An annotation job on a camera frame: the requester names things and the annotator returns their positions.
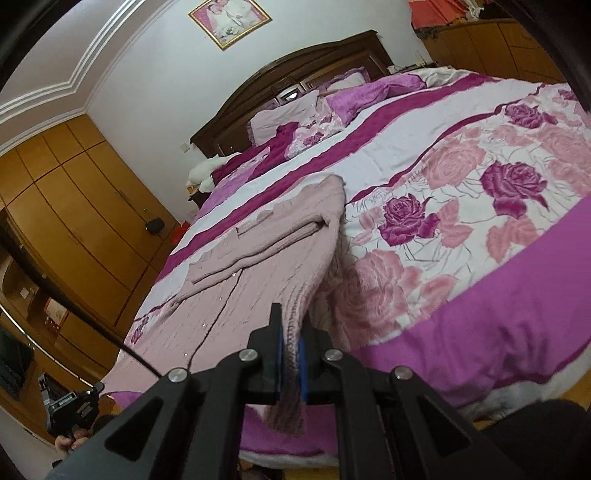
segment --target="wooden floor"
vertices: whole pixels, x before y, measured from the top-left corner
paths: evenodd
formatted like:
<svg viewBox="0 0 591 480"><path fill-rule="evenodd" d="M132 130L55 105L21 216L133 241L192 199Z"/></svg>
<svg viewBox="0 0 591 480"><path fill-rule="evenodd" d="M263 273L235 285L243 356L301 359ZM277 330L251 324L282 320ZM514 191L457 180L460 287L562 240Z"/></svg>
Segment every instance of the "wooden floor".
<svg viewBox="0 0 591 480"><path fill-rule="evenodd" d="M562 398L572 400L588 410L591 404L591 370L573 388L562 395ZM285 480L339 480L339 470L336 468L286 470Z"/></svg>

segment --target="metal screw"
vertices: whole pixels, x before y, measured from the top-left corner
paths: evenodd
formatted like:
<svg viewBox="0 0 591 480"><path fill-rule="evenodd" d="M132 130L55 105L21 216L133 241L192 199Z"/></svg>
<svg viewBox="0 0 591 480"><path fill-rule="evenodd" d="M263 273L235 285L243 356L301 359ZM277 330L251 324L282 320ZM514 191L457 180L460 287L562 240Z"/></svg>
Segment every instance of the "metal screw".
<svg viewBox="0 0 591 480"><path fill-rule="evenodd" d="M331 348L324 352L324 358L326 358L329 362L338 362L339 360L343 359L343 352L336 348Z"/></svg>
<svg viewBox="0 0 591 480"><path fill-rule="evenodd" d="M413 371L410 370L409 367L401 365L400 367L396 367L394 369L394 375L399 380L410 380L413 377Z"/></svg>
<svg viewBox="0 0 591 480"><path fill-rule="evenodd" d="M170 372L168 372L168 379L172 383L181 383L184 382L189 373L184 368L174 368Z"/></svg>
<svg viewBox="0 0 591 480"><path fill-rule="evenodd" d="M244 350L240 351L238 357L243 362L252 362L257 359L258 352L252 348L245 348Z"/></svg>

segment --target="gold picture frame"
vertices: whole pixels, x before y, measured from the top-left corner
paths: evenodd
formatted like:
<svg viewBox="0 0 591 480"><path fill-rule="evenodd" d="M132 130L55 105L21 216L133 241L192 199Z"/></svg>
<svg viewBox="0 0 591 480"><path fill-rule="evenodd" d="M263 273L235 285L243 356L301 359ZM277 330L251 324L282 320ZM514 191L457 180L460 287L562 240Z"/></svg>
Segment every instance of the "gold picture frame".
<svg viewBox="0 0 591 480"><path fill-rule="evenodd" d="M222 50L272 20L254 0L206 0L189 16Z"/></svg>

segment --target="bed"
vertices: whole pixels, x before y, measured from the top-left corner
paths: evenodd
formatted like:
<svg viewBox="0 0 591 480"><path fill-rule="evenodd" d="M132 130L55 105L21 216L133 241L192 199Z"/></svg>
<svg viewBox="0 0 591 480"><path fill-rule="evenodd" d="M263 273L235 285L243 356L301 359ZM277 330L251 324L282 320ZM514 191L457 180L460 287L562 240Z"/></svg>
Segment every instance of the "bed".
<svg viewBox="0 0 591 480"><path fill-rule="evenodd" d="M190 265L203 265L232 232L338 177L338 236L307 304L338 347L384 371L409 365L470 419L557 397L584 376L591 117L568 85L453 69L390 76L390 63L372 31L295 52L253 75L193 136L209 157L243 153L212 174L216 186L127 344L161 371L201 371L244 347L264 318L239 325L211 320L203 303L172 314L167 306ZM288 122L251 145L255 114L361 67L371 82L327 95L323 120ZM104 383L125 407L154 379L122 354ZM334 415L328 407L302 415L295 436L248 407L242 458L334 464Z"/></svg>

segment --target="headboard mirror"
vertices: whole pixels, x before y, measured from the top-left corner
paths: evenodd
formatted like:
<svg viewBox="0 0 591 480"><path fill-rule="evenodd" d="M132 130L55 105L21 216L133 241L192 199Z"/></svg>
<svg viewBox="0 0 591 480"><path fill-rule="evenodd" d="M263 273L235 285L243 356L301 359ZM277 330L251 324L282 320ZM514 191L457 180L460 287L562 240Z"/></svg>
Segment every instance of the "headboard mirror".
<svg viewBox="0 0 591 480"><path fill-rule="evenodd" d="M261 68L191 137L207 157L251 146L246 125L259 111L283 105L350 69L365 67L370 78L388 75L392 64L374 30L296 51Z"/></svg>

